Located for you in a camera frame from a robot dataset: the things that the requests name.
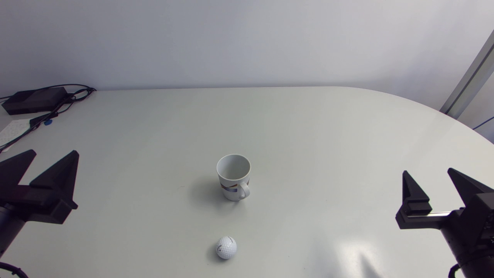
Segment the white wall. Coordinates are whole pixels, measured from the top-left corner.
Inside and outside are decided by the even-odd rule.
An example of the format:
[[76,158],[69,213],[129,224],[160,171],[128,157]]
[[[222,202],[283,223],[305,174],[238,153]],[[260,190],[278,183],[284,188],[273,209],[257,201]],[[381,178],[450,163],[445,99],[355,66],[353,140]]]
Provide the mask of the white wall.
[[494,27],[492,0],[3,0],[0,95],[343,85],[439,109]]

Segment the metal pole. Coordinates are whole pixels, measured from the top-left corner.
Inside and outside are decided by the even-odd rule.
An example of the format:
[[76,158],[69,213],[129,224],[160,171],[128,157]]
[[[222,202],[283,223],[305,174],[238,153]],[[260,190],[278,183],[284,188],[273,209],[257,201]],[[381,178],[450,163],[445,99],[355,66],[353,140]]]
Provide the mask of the metal pole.
[[494,31],[439,111],[458,119],[493,72]]

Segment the black power adapter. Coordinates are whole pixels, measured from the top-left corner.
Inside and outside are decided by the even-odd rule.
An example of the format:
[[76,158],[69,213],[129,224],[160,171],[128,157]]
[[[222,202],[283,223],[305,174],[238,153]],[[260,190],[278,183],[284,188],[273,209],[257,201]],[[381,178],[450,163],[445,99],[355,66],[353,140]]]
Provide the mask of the black power adapter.
[[67,96],[64,87],[20,91],[4,102],[2,107],[9,115],[53,111]]

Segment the paper sheet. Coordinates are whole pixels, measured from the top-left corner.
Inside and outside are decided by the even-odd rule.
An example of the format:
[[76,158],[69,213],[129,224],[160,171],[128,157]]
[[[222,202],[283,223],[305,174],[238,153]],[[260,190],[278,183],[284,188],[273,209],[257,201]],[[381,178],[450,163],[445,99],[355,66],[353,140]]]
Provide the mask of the paper sheet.
[[13,120],[0,132],[0,147],[8,142],[16,139],[21,134],[26,132],[29,128],[29,120],[30,119],[22,119],[22,120]]

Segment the mug rim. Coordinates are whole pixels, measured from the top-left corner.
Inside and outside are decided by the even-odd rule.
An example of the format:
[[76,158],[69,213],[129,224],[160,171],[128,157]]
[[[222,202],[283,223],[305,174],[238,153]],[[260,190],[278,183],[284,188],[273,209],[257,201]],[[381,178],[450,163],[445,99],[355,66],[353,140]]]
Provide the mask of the mug rim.
[[[243,158],[245,158],[245,160],[247,160],[248,162],[248,171],[247,171],[247,174],[245,174],[243,177],[239,178],[239,179],[234,179],[234,180],[231,180],[231,179],[227,179],[225,178],[224,176],[222,176],[219,171],[218,171],[218,165],[220,163],[221,160],[223,160],[223,158],[227,157],[227,156],[230,156],[230,155],[237,155],[237,156],[241,156]],[[231,181],[231,182],[234,182],[234,181],[239,181],[241,179],[245,179],[249,174],[250,174],[250,170],[252,169],[252,165],[250,164],[250,160],[248,158],[246,158],[245,156],[241,155],[241,154],[238,154],[238,153],[230,153],[230,154],[227,154],[225,156],[223,156],[222,158],[220,158],[218,160],[218,162],[216,163],[216,173],[218,174],[218,176],[220,176],[222,179],[224,180],[227,180],[227,181]]]

